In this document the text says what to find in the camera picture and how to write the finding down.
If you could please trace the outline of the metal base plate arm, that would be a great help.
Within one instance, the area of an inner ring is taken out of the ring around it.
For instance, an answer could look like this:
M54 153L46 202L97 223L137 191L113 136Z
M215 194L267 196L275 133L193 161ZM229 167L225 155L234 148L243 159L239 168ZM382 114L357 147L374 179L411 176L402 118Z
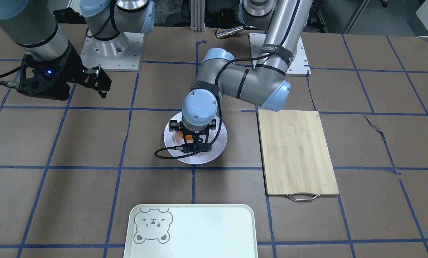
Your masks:
M145 34L122 32L117 38L101 41L87 38L79 53L83 65L102 67L105 71L130 71L140 69Z
M258 57L260 47L266 39L266 34L250 33L250 53L251 57ZM304 49L302 39L299 38L296 51L294 53L293 61L287 69L287 76L310 76L312 74L309 63L307 61L307 54Z

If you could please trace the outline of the second grey robot arm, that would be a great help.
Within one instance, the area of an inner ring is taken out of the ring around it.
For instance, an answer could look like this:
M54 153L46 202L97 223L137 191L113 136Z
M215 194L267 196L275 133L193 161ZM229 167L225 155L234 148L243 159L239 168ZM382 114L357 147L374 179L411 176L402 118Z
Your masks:
M151 0L82 0L83 18L94 50L114 59L129 53L126 33L148 34L155 18ZM112 80L101 64L83 65L45 0L0 0L0 28L26 53L21 65L0 75L0 85L35 98L66 101L70 83L106 98Z

